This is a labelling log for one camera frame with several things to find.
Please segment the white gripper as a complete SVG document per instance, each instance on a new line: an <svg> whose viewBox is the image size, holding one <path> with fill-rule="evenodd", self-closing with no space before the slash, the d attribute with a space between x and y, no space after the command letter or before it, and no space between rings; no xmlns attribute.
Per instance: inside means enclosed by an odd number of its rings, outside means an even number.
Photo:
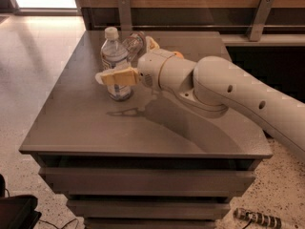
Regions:
<svg viewBox="0 0 305 229"><path fill-rule="evenodd" d="M146 52L137 63L137 69L128 67L126 69L105 70L95 75L95 80L105 86L122 85L133 86L140 82L148 88L160 91L159 75L164 64L174 57L173 52L159 49L159 44L151 37L146 37Z"/></svg>

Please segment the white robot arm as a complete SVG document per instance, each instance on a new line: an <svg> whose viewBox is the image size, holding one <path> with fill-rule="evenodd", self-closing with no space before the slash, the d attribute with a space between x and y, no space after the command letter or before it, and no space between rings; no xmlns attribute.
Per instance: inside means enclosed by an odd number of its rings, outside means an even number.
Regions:
<svg viewBox="0 0 305 229"><path fill-rule="evenodd" d="M103 85L142 83L168 92L190 111L208 117L233 109L305 160L305 104L264 84L234 63L206 56L197 62L161 49L152 38L134 68L121 65L95 75Z"/></svg>

